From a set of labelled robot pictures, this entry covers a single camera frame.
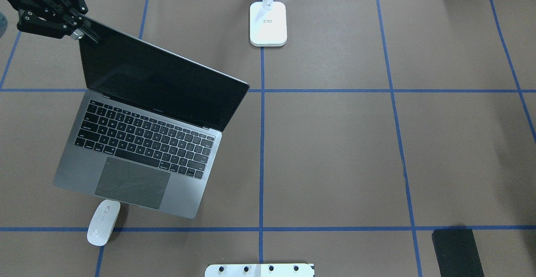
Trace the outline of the white desk lamp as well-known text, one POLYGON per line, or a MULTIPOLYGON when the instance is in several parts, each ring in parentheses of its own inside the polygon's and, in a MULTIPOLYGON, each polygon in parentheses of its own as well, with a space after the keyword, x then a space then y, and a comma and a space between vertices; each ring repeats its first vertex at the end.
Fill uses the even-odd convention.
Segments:
POLYGON ((253 2, 249 18, 249 41, 253 46, 281 47, 287 43, 286 6, 282 2, 253 2))

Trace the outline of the black mouse pad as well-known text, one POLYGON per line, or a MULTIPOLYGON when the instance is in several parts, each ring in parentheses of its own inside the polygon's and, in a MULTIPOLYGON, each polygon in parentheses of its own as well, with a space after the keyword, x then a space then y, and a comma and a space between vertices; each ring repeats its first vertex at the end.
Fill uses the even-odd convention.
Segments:
POLYGON ((441 277, 484 277, 472 229, 436 229, 431 239, 441 277))

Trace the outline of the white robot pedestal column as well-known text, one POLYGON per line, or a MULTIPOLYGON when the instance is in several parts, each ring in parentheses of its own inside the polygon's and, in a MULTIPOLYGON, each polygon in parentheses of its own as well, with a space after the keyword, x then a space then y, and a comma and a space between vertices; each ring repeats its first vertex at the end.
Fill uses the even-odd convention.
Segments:
POLYGON ((313 264, 214 264, 207 266, 205 277, 314 277, 313 264))

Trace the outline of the white computer mouse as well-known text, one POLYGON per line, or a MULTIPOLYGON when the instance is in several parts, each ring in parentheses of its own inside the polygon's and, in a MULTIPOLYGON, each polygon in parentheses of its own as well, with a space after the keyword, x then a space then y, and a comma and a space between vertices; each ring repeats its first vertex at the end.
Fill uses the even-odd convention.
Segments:
POLYGON ((115 200, 103 200, 96 208, 87 231, 87 240, 95 246, 104 246, 111 237, 121 204, 115 200))

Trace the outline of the grey laptop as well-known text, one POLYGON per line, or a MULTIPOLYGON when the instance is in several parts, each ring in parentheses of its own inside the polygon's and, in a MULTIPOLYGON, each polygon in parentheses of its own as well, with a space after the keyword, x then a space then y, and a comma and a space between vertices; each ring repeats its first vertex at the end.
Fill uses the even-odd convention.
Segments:
POLYGON ((91 18, 87 92, 53 184, 193 219, 249 84, 91 18))

